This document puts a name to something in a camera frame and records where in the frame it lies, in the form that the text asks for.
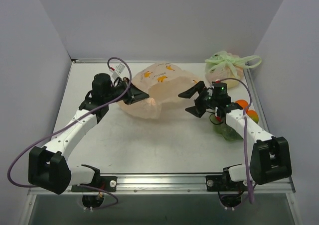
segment orange plastic bag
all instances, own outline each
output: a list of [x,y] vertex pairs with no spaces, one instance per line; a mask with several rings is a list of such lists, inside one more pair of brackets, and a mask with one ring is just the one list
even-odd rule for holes
[[150,98],[132,105],[118,102],[122,110],[140,118],[159,118],[164,103],[182,100],[178,94],[194,86],[199,79],[191,72],[182,70],[171,63],[155,63],[137,73],[132,83],[149,94]]

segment wire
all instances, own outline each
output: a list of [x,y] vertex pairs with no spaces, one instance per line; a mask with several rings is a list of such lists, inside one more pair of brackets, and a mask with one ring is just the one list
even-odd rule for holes
[[214,123],[212,120],[211,120],[211,116],[212,115],[214,115],[214,114],[211,114],[210,116],[209,116],[209,120],[210,120],[210,122],[212,122],[214,125],[221,125],[221,124],[223,124],[225,121],[223,120],[223,121],[221,121],[220,123]]
[[118,197],[116,197],[114,194],[108,192],[108,191],[105,191],[103,189],[99,189],[99,188],[94,188],[94,187],[91,187],[91,186],[87,186],[87,185],[83,185],[83,184],[80,184],[78,185],[78,187],[81,187],[81,188],[85,188],[85,189],[91,189],[91,190],[96,190],[96,191],[99,191],[101,193],[105,193],[111,197],[113,197],[115,199],[115,202],[113,203],[110,203],[110,204],[105,204],[105,205],[102,205],[100,207],[97,207],[97,208],[91,208],[92,210],[99,210],[99,209],[105,209],[105,208],[108,208],[108,207],[111,207],[111,206],[114,206],[116,204],[119,203],[119,199]]
[[25,153],[27,153],[28,150],[30,150],[31,148],[35,147],[35,146],[38,145],[39,143],[41,143],[41,142],[43,142],[43,141],[45,141],[45,140],[47,140],[47,139],[49,139],[49,138],[51,138],[51,137],[53,137],[53,136],[59,134],[59,133],[61,133],[61,132],[65,131],[65,130],[67,130],[68,128],[70,128],[70,127],[72,127],[73,125],[75,125],[78,121],[81,121],[83,118],[87,117],[89,114],[91,114],[91,113],[93,113],[93,112],[95,112],[95,111],[97,111],[97,110],[99,110],[99,109],[101,109],[101,108],[104,108],[104,107],[108,106],[108,105],[111,104],[111,103],[114,103],[114,102],[118,101],[122,96],[125,95],[125,93],[129,90],[130,85],[131,85],[131,82],[132,82],[132,72],[131,72],[131,70],[130,70],[128,64],[127,64],[125,61],[123,61],[121,58],[119,58],[119,57],[111,57],[111,58],[108,60],[107,65],[108,65],[108,67],[109,67],[110,69],[111,69],[111,67],[110,67],[109,63],[110,63],[110,61],[113,60],[113,59],[116,59],[116,60],[121,61],[121,62],[126,66],[126,68],[128,69],[128,71],[129,71],[129,82],[128,82],[128,86],[125,88],[125,90],[123,91],[123,93],[120,94],[117,98],[111,100],[110,102],[107,102],[107,103],[105,103],[105,104],[103,104],[103,105],[101,105],[101,106],[99,106],[99,107],[96,107],[96,108],[94,108],[93,110],[87,112],[87,113],[84,114],[83,116],[79,117],[77,120],[75,120],[75,121],[73,121],[72,123],[68,124],[68,125],[65,126],[64,128],[58,130],[57,132],[54,132],[54,133],[52,133],[52,134],[50,134],[50,135],[47,135],[47,136],[43,137],[42,139],[36,141],[36,142],[33,143],[32,145],[30,145],[30,146],[28,146],[26,149],[24,149],[24,150],[13,160],[13,162],[10,164],[10,166],[9,166],[9,168],[8,168],[8,171],[7,171],[7,173],[6,173],[6,176],[7,176],[7,178],[8,178],[8,180],[9,180],[10,183],[12,183],[13,185],[15,185],[15,186],[17,186],[17,187],[21,187],[21,188],[36,188],[37,186],[20,184],[20,183],[15,182],[15,181],[12,179],[12,177],[11,177],[11,171],[12,171],[14,165],[16,164],[16,162],[17,162]]
[[249,88],[245,85],[245,83],[243,83],[241,80],[237,79],[237,78],[225,78],[220,80],[225,81],[225,80],[235,80],[240,82],[247,90],[248,95],[249,95],[249,104],[248,106],[246,106],[244,109],[244,120],[245,120],[245,125],[244,125],[244,157],[245,157],[245,167],[246,167],[246,179],[247,179],[247,189],[248,189],[248,197],[249,197],[249,202],[252,204],[255,201],[255,197],[254,197],[254,188],[252,185],[252,182],[250,181],[250,173],[249,173],[249,165],[248,165],[248,149],[247,149],[247,125],[248,125],[248,121],[247,121],[247,117],[246,115],[246,110],[251,106],[253,100],[252,100],[252,96],[250,94]]
[[120,78],[120,77],[117,77],[117,78],[115,79],[115,81],[114,81],[114,84],[113,84],[114,87],[115,87],[115,86],[118,86],[119,83],[120,83],[120,81],[121,81],[121,78]]
[[[240,203],[239,205],[234,206],[234,207],[228,207],[228,206],[225,206],[225,205],[222,203],[222,200],[223,200],[223,198],[225,198],[225,197],[234,196],[234,195],[232,195],[232,194],[230,194],[230,195],[228,195],[228,194],[220,195],[220,192],[219,192],[219,191],[217,191],[217,193],[218,193],[218,197],[219,197],[220,204],[225,208],[225,210],[232,210],[232,211],[234,211],[236,208],[242,206],[242,205],[245,203],[245,201],[249,198],[249,194],[247,194],[247,196],[241,201],[241,203]],[[241,192],[240,194],[238,194],[237,196],[234,196],[234,199],[239,198],[239,197],[242,196],[243,194],[244,194],[244,191],[242,191],[242,192]]]

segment black bracket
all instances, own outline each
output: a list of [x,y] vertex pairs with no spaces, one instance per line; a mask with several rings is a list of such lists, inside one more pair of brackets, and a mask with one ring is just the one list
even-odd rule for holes
[[[115,192],[117,187],[117,181],[118,178],[116,176],[101,176],[99,178],[99,186],[95,185],[94,187],[99,189],[101,188],[107,192]],[[78,186],[72,186],[71,191],[75,193],[96,192],[96,190],[86,189]]]
[[257,140],[249,169],[251,177],[259,185],[290,177],[292,167],[287,140],[283,137],[272,137],[267,141]]
[[[119,97],[125,91],[128,83],[128,78],[119,78],[119,83],[116,86],[113,86],[109,74],[99,73],[95,75],[92,82],[92,90],[86,94],[85,100],[81,103],[79,110],[84,109],[91,111],[107,102],[110,102],[111,100]],[[129,90],[118,101],[123,100],[125,104],[130,105],[149,97],[150,96],[148,94],[131,84]],[[92,114],[96,115],[97,123],[99,123],[108,111],[109,106],[105,106]]]
[[224,168],[223,173],[215,175],[207,175],[206,189],[208,192],[238,192],[247,191],[247,187],[243,184],[243,181],[234,182],[230,179],[228,169]]
[[62,194],[71,181],[71,171],[61,152],[53,153],[46,146],[34,147],[29,153],[29,183],[56,194]]

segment screw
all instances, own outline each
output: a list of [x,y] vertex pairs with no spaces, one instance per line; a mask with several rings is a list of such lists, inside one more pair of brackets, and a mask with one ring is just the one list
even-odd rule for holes
[[115,188],[115,186],[116,186],[116,181],[115,180],[111,180],[110,181],[110,187],[111,188]]
[[214,181],[212,181],[211,179],[207,180],[207,186],[213,187],[213,185],[214,185]]

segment metal frame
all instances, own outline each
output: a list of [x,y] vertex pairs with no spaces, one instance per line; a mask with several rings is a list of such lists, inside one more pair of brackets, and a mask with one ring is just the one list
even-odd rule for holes
[[[219,173],[204,174],[112,174],[117,176],[115,194],[207,194],[216,193],[206,190],[207,175],[221,175]],[[86,192],[81,194],[96,194],[97,192]],[[255,193],[293,193],[289,179],[260,185],[255,188]],[[32,195],[54,194],[42,188],[30,190]],[[63,193],[64,195],[75,194],[71,187]]]
[[24,209],[22,211],[20,220],[19,220],[19,225],[27,225],[29,224],[30,218],[31,218],[31,214],[32,214],[32,210],[34,207],[34,203],[35,203],[35,199],[36,199],[36,195],[34,194],[28,194],[26,197],[26,201],[24,204]]
[[295,194],[286,194],[286,196],[295,225],[303,225]]

